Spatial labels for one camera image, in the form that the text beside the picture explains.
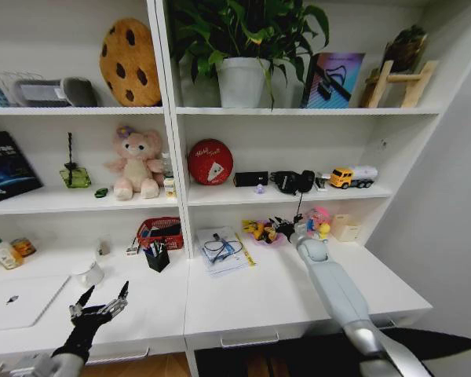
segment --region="black headphones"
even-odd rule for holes
[[[299,192],[309,192],[314,185],[314,172],[304,170],[301,174],[294,171],[275,171],[270,173],[270,180],[285,194],[297,195]]]

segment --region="book cover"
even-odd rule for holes
[[[309,63],[302,108],[347,108],[364,53],[318,53]]]
[[[9,133],[0,132],[0,200],[42,187]]]

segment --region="mug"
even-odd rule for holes
[[[103,280],[104,271],[96,261],[85,261],[74,267],[71,274],[83,287],[89,288]]]

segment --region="pink toy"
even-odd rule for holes
[[[307,214],[307,231],[315,232],[319,229],[319,226],[323,223],[330,224],[331,216],[330,212],[323,207],[314,207]]]
[[[158,196],[164,181],[162,160],[157,159],[162,148],[159,133],[150,130],[141,134],[130,126],[120,126],[113,146],[121,158],[105,166],[122,175],[114,184],[115,198],[129,200],[133,192],[141,192],[145,199]]]

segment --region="pen holder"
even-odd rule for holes
[[[154,269],[158,273],[160,273],[163,269],[166,268],[167,265],[170,264],[170,256],[167,254],[167,249],[165,249],[162,253],[158,253],[156,257],[146,251],[144,254],[147,257],[147,262],[150,268]]]

